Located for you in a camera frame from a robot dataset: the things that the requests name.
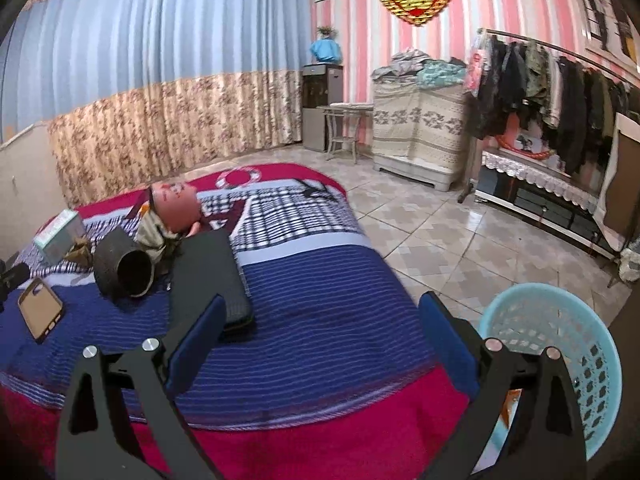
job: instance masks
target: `checkered fabric pattern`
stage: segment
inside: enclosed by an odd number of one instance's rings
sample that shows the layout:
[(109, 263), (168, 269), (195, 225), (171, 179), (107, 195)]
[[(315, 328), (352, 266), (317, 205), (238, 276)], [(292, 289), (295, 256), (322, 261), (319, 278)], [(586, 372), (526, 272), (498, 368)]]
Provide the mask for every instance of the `checkered fabric pattern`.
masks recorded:
[[(318, 192), (313, 197), (304, 195), (300, 187), (269, 189), (236, 189), (202, 200), (205, 216), (229, 211), (236, 200), (247, 200), (249, 211), (246, 219), (232, 240), (235, 252), (252, 251), (276, 246), (284, 242), (320, 233), (359, 233), (362, 231), (346, 199), (339, 193)], [(120, 225), (133, 237), (140, 223), (140, 216), (127, 220), (117, 216), (103, 221), (85, 221), (88, 237), (95, 248), (113, 228)], [(212, 222), (220, 228), (225, 221)], [(82, 273), (86, 269), (66, 260), (47, 266), (33, 243), (18, 256), (17, 263), (25, 262), (31, 268), (31, 276)]]

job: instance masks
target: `pile of clothes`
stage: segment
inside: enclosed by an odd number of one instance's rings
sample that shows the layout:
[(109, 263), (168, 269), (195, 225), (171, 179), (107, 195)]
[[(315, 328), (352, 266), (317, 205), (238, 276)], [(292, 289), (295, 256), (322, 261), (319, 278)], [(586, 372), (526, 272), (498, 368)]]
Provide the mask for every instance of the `pile of clothes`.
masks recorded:
[(476, 41), (468, 74), (467, 131), (473, 137), (505, 132), (517, 113), (520, 127), (535, 121), (549, 148), (573, 174), (585, 163), (606, 167), (616, 113), (639, 121), (640, 90), (536, 44)]
[(466, 63), (455, 57), (449, 62), (433, 59), (417, 48), (409, 48), (391, 58), (391, 64), (375, 69), (371, 78), (377, 82), (417, 84), (425, 90), (462, 84)]

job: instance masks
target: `black cylinder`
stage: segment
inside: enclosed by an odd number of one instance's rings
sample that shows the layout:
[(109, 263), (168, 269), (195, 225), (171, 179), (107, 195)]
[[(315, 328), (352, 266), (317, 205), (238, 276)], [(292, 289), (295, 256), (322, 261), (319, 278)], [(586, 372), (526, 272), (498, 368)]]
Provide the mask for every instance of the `black cylinder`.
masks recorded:
[(154, 264), (122, 227), (116, 227), (95, 248), (94, 276), (104, 296), (139, 298), (151, 288)]

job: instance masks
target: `teal cloth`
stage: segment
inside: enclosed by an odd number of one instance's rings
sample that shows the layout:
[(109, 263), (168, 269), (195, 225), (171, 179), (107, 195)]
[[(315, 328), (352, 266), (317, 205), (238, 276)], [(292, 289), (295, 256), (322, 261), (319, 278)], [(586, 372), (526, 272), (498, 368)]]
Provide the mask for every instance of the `teal cloth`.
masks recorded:
[(314, 41), (310, 50), (320, 63), (340, 63), (342, 61), (340, 46), (330, 38)]
[(418, 86), (424, 90), (433, 90), (462, 84), (466, 67), (447, 63), (440, 59), (424, 61), (424, 67), (417, 73)]

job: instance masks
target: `clothes rack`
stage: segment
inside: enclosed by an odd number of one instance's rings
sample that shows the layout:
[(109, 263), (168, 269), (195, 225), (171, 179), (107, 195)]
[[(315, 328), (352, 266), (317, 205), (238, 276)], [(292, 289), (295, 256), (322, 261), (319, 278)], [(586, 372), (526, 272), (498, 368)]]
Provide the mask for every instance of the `clothes rack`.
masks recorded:
[[(568, 50), (566, 48), (563, 48), (561, 46), (558, 45), (554, 45), (551, 43), (547, 43), (546, 41), (540, 41), (537, 40), (536, 38), (531, 38), (529, 36), (521, 36), (520, 34), (513, 34), (511, 32), (506, 32), (503, 30), (494, 30), (492, 28), (479, 28), (478, 29), (478, 34), (482, 34), (482, 33), (487, 33), (487, 34), (494, 34), (496, 36), (502, 36), (505, 38), (513, 38), (515, 40), (522, 40), (522, 41), (535, 41), (538, 45), (547, 47), (551, 50), (555, 50), (558, 52), (562, 52), (563, 54), (566, 54), (568, 56), (571, 56), (575, 59), (579, 59), (584, 63), (587, 63), (591, 66), (596, 67), (597, 69), (606, 72), (607, 74), (613, 76), (614, 78), (623, 81), (625, 83), (628, 83), (631, 86), (638, 86), (635, 83), (632, 83), (631, 81), (629, 81), (629, 79), (625, 78), (622, 75), (617, 74), (616, 72), (614, 72), (612, 69), (607, 68), (605, 66), (603, 66), (602, 64), (589, 59), (588, 57), (582, 56), (581, 54), (578, 54), (577, 52), (572, 52), (571, 50)], [(459, 197), (458, 197), (458, 203), (463, 203), (465, 201), (465, 198), (470, 195), (471, 193), (476, 191), (476, 187), (478, 185), (478, 178), (479, 178), (479, 173), (480, 173), (480, 169), (482, 167), (482, 151), (483, 151), (483, 141), (479, 140), (479, 139), (472, 139), (471, 141), (471, 145), (470, 145), (470, 149), (469, 149), (469, 156), (466, 162), (466, 170), (465, 170), (465, 186), (463, 187), (462, 192), (460, 193)], [(631, 241), (632, 237), (633, 237), (633, 231), (634, 228), (632, 226), (635, 226), (638, 224), (638, 216), (640, 216), (640, 197), (638, 198), (637, 202), (636, 202), (636, 208), (633, 214), (633, 218), (630, 222), (629, 225), (629, 229), (628, 232), (625, 234), (625, 242), (623, 247), (626, 247), (629, 242)], [(614, 261), (619, 261), (620, 255), (617, 254), (616, 256), (613, 257)]]

